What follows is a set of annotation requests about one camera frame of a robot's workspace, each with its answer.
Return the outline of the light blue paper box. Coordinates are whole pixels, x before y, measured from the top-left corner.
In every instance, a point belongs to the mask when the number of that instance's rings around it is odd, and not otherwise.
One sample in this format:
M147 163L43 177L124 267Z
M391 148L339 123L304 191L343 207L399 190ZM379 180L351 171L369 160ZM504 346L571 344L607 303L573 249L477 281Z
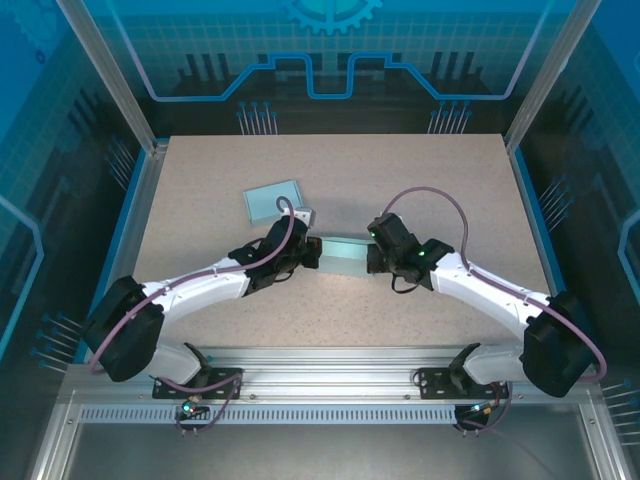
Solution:
M318 271L351 277L367 277L368 240L322 237Z
M277 198L286 197L294 207L302 207L303 200L297 182L287 180L243 192L249 223L252 227L269 226L280 216Z

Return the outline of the blue table side panel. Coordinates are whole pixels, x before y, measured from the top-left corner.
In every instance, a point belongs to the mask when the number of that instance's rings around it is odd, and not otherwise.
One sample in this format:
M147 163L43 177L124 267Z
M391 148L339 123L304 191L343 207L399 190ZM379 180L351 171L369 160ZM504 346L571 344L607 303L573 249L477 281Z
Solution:
M129 185L125 193L125 197L119 212L119 216L115 224L114 232L111 237L109 248L107 250L103 268L101 270L101 274L98 279L96 290L89 307L88 315L91 315L93 313L93 311L98 306L100 300L103 298L106 290L110 285L109 278L111 274L114 272L116 257L118 255L120 245L125 235L126 223L130 216L130 212L135 200L138 185L139 185L141 176L144 173L144 170L147 166L147 163L148 163L148 155L143 150L141 150L140 153L138 154L138 157L133 169L132 177L131 177L131 180L129 181Z
M550 292L556 295L566 290L566 284L552 246L530 173L520 148L516 148L510 153L509 158L545 280Z

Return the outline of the grey metal shelf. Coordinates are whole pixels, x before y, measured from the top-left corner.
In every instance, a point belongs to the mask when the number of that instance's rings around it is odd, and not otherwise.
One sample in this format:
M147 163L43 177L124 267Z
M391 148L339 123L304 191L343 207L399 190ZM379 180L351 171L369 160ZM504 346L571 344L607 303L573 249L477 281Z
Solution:
M57 407L27 480L640 480L596 405L514 406L495 430L446 425L88 423Z

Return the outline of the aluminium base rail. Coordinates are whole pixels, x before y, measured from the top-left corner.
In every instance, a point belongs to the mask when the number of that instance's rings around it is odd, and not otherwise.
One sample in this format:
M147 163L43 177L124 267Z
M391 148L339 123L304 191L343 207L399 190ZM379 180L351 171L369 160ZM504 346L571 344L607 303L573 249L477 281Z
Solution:
M412 375L421 367L446 367L462 346L362 348L203 348L214 367L244 370L239 404L418 404ZM154 381L139 375L114 383L85 364L68 367L56 403L148 404ZM564 398L527 382L513 385L514 403L581 404L602 399L599 385L578 383Z

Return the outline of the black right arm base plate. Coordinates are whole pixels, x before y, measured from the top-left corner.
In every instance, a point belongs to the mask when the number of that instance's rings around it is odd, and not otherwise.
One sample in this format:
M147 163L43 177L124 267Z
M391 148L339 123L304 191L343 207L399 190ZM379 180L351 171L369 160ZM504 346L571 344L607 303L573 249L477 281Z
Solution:
M411 376L422 400L506 400L509 390L506 384L481 385L472 380L457 386L448 368L420 368Z

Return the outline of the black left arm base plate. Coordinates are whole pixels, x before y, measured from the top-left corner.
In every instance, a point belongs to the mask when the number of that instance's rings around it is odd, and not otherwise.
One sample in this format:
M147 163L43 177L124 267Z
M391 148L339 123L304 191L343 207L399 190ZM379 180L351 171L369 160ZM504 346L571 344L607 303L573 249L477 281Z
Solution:
M152 398L178 400L200 396L205 400L224 400L228 396L238 399L244 370L241 368L208 368L198 372L185 385L174 386L156 379L152 388Z

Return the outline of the aluminium frame post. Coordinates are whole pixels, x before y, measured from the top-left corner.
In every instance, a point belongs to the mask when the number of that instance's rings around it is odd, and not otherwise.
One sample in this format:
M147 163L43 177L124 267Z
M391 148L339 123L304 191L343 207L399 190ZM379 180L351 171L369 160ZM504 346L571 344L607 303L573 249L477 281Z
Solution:
M505 148L509 156L515 155L516 149L533 124L560 74L568 64L571 55L601 2L602 0L576 0L531 89L507 131Z
M163 150L83 0L55 2L141 148L147 155L159 158Z

